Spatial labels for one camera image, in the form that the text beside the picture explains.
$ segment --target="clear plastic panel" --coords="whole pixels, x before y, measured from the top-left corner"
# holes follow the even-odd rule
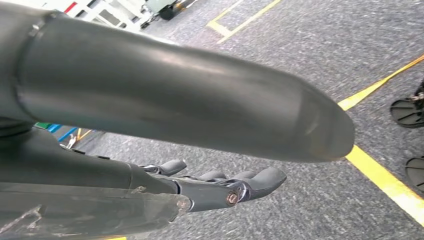
[[[0,240],[140,239],[191,205],[182,195],[143,190],[0,183]]]

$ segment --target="yellow floor line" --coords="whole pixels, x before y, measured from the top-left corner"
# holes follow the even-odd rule
[[[368,97],[370,94],[375,92],[377,89],[379,89],[385,83],[387,83],[394,76],[396,76],[396,75],[400,74],[401,72],[409,69],[410,67],[416,65],[417,63],[421,62],[422,60],[424,60],[424,55],[422,55],[419,58],[415,59],[414,61],[408,63],[406,66],[395,71],[394,73],[390,74],[386,78],[384,78],[384,79],[374,83],[373,85],[365,88],[364,90],[344,99],[343,101],[339,102],[338,105],[345,111],[349,110],[350,108],[352,108],[353,106],[357,105],[359,102],[364,100],[366,97]]]
[[[239,4],[241,4],[243,0],[238,0],[236,3],[231,5],[229,8],[225,9],[221,14],[219,14],[217,17],[215,17],[211,22],[216,22],[220,18],[222,18],[225,14],[229,13],[231,10],[233,10],[235,7],[237,7]]]
[[[217,31],[219,34],[223,35],[223,36],[228,36],[231,34],[231,31],[228,30],[225,26],[214,22],[214,21],[210,21],[206,26],[210,27],[211,29]]]
[[[424,227],[424,200],[358,146],[346,157],[378,188]]]
[[[228,40],[229,38],[231,38],[234,34],[236,34],[238,31],[240,31],[241,29],[243,29],[244,27],[246,27],[247,25],[249,25],[251,22],[253,22],[256,19],[258,19],[260,16],[262,16],[268,10],[272,9],[273,7],[275,7],[275,5],[277,5],[281,1],[282,0],[274,0],[273,2],[271,2],[270,4],[268,4],[266,7],[262,8],[260,11],[258,11],[255,15],[249,17],[249,19],[247,19],[245,22],[243,22],[242,24],[240,24],[238,27],[236,27],[234,30],[232,30],[230,34],[228,34],[225,37],[223,37],[217,43],[218,44],[222,44],[223,42],[225,42],[226,40]]]

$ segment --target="bolt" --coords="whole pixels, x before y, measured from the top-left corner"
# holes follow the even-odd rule
[[[238,201],[239,201],[239,195],[233,191],[228,193],[228,196],[226,196],[226,203],[230,206],[236,205]]]

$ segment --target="gray cylindrical pipe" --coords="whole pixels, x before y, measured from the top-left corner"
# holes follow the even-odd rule
[[[352,121],[294,75],[58,16],[18,66],[28,115],[120,134],[295,162],[351,150]]]

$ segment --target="green object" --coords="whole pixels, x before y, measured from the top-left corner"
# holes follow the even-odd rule
[[[51,123],[46,123],[46,122],[37,122],[37,124],[35,124],[36,126],[43,128],[43,129],[48,129],[50,127],[50,125],[52,125]]]

